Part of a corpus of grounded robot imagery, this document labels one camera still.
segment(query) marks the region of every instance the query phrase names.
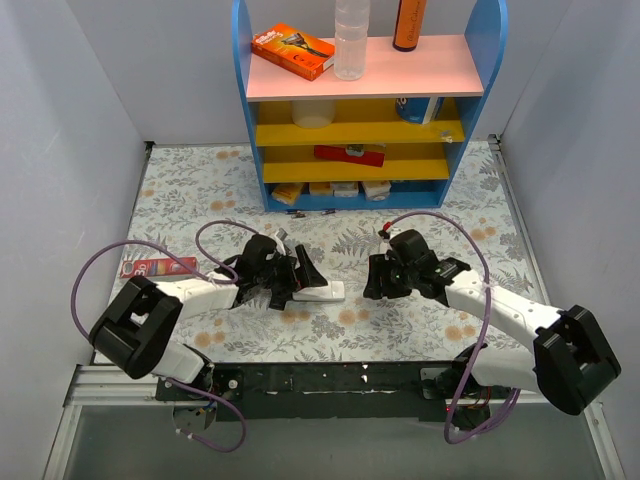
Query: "orange box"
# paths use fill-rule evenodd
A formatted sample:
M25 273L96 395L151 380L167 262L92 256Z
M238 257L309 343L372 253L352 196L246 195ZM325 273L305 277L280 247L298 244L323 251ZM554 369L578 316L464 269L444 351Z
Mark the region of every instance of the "orange box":
M266 32L255 35L251 51L302 78L315 80L333 65L335 47L279 23Z

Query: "gray wall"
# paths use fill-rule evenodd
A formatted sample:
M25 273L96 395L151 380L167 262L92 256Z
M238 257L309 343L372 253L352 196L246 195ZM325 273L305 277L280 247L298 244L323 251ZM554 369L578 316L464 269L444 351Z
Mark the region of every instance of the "gray wall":
M145 140L248 141L230 45L232 0L67 0ZM247 0L254 30L334 33L332 0ZM422 32L462 33L474 0L430 0ZM509 0L510 38L475 136L501 133L570 0ZM369 32L392 35L397 2L372 0Z
M64 0L0 0L0 39L0 478L37 479L90 354L71 283L126 234L144 145ZM115 266L81 291L88 327Z
M595 312L622 363L605 413L640 475L640 3L573 1L504 135L551 299Z

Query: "red toothpaste box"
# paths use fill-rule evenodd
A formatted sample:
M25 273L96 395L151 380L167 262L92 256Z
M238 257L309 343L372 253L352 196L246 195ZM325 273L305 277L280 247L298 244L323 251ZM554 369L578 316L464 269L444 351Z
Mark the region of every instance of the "red toothpaste box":
M182 257L180 260L194 269L198 268L198 260L196 257ZM131 278L136 275L142 275L143 277L165 277L192 275L192 273L172 258L125 261L120 269L120 278Z
M381 167L384 164L385 147L383 145L315 145L313 154L316 158L325 160Z

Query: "orange bottle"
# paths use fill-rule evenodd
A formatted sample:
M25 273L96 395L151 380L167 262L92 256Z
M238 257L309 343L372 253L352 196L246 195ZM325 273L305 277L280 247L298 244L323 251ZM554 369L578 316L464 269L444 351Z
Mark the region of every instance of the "orange bottle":
M393 46L401 52L410 52L418 45L422 19L427 0L400 0Z

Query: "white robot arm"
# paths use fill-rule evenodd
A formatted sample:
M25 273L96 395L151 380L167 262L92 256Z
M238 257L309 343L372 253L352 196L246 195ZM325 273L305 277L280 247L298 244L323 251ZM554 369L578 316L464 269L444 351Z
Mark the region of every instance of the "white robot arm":
M228 280L223 269L209 274L210 281L192 278L154 283L133 277L95 324L89 341L134 379L151 373L206 389L211 362L200 352L170 340L180 319L235 308L264 289L271 291L269 307L277 310L283 310L290 300L344 300L344 284L326 280L304 246L296 247L297 257L289 255L282 243L284 236L281 230L273 236L254 235L241 255L225 260L238 274L235 284L215 283Z
M398 298L418 290L426 298L482 318L487 285L469 265L440 261L415 230L389 233L381 253L369 257L364 296ZM471 375L480 386L505 386L542 393L565 413L579 414L621 371L593 314L541 305L491 286L490 324L527 351L485 346ZM470 349L458 358L468 360Z

